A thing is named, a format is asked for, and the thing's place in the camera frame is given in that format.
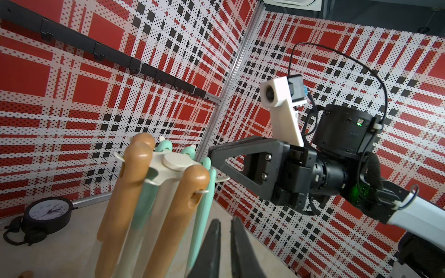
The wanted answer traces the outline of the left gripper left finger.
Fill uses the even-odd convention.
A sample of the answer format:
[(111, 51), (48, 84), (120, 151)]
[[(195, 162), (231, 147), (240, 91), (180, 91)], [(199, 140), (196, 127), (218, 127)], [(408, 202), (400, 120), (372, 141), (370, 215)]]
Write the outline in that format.
[(218, 278), (221, 255), (221, 222), (211, 221), (188, 278)]

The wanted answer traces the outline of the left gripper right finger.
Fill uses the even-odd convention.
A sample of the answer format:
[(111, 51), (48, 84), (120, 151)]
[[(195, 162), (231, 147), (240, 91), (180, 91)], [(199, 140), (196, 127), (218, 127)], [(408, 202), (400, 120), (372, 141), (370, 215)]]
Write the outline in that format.
[(231, 221), (231, 269), (233, 278), (265, 278), (240, 217)]

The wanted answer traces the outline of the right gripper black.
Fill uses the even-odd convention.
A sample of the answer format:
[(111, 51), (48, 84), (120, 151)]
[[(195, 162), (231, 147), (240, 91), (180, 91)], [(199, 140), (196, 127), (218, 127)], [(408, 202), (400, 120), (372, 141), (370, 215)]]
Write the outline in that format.
[[(251, 136), (209, 148), (212, 166), (276, 206), (303, 212), (314, 198), (335, 196), (348, 182), (346, 165), (314, 149)], [(243, 156), (244, 168), (227, 162)]]

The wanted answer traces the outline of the cream skimmer green handle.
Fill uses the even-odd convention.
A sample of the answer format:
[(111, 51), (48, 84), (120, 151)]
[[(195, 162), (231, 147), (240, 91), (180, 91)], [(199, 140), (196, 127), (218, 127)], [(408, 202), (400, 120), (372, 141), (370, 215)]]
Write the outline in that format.
[(184, 155), (188, 155), (192, 160), (195, 160), (196, 158), (196, 145), (190, 145), (185, 147), (180, 153)]
[(153, 182), (157, 176), (159, 171), (150, 167), (143, 180), (136, 211), (114, 273), (115, 278), (140, 278), (154, 249), (161, 224), (158, 220), (151, 219), (152, 208), (155, 207), (155, 214), (158, 214), (165, 201), (164, 193), (161, 194), (161, 201), (155, 200), (162, 184)]
[(215, 192), (217, 171), (215, 168), (212, 168), (212, 162), (209, 157), (203, 158), (201, 160), (201, 164), (209, 171), (210, 181), (206, 189), (207, 193), (204, 193), (197, 209), (190, 250), (188, 253), (185, 277), (187, 277), (187, 275), (190, 273), (197, 260), (199, 250), (204, 238), (206, 224), (212, 207), (212, 201)]

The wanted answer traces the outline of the skimmer wooden handle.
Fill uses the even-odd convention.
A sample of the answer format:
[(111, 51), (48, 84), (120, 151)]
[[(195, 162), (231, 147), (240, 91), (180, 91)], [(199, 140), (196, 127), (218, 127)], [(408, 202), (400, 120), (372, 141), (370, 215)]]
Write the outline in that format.
[(145, 267), (144, 278), (164, 278), (168, 274), (209, 181), (210, 174), (202, 165), (195, 164), (184, 171)]
[(113, 239), (125, 237), (153, 157), (154, 146), (155, 139), (148, 133), (138, 134), (131, 139), (125, 149), (124, 162), (100, 224), (97, 240), (104, 242), (108, 236)]
[(125, 149), (124, 163), (105, 212), (105, 224), (99, 229), (102, 246), (95, 268), (96, 278), (110, 278), (115, 271), (153, 158), (154, 146), (154, 139), (133, 140)]

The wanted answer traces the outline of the cream utensil rack stand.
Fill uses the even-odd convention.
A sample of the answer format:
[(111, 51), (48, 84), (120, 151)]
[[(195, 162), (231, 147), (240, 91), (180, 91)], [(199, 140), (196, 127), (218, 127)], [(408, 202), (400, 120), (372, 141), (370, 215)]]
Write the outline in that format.
[(202, 164), (201, 161), (197, 162), (192, 160), (188, 155), (181, 154), (180, 152), (174, 152), (172, 143), (165, 140), (163, 137), (160, 137), (159, 140), (160, 144), (155, 148), (154, 157), (150, 167), (159, 171), (159, 176), (157, 176), (153, 182), (162, 182), (162, 184), (159, 186), (155, 200), (158, 202), (161, 201), (161, 194), (164, 193), (165, 201), (162, 202), (161, 210), (158, 212), (158, 214), (155, 214), (155, 207), (152, 208), (151, 219), (158, 220), (160, 222), (161, 231), (170, 204), (174, 198), (177, 187), (180, 183), (180, 178), (182, 178), (184, 171), (192, 165)]

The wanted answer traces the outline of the slotted spoon wooden handle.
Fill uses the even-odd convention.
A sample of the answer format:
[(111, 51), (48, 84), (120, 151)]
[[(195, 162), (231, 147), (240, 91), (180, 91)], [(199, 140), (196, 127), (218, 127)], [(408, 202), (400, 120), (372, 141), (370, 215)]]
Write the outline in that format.
[(24, 271), (18, 275), (17, 278), (34, 278), (33, 271)]

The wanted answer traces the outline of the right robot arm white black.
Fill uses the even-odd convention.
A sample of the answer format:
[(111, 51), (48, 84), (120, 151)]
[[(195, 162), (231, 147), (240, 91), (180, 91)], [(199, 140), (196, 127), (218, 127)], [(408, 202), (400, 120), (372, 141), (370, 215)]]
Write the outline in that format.
[(445, 275), (445, 211), (384, 179), (372, 143), (382, 131), (378, 116), (329, 104), (322, 108), (312, 143), (260, 136), (209, 149), (212, 165), (277, 206), (304, 213), (314, 202), (339, 195), (366, 216), (406, 231), (392, 275)]

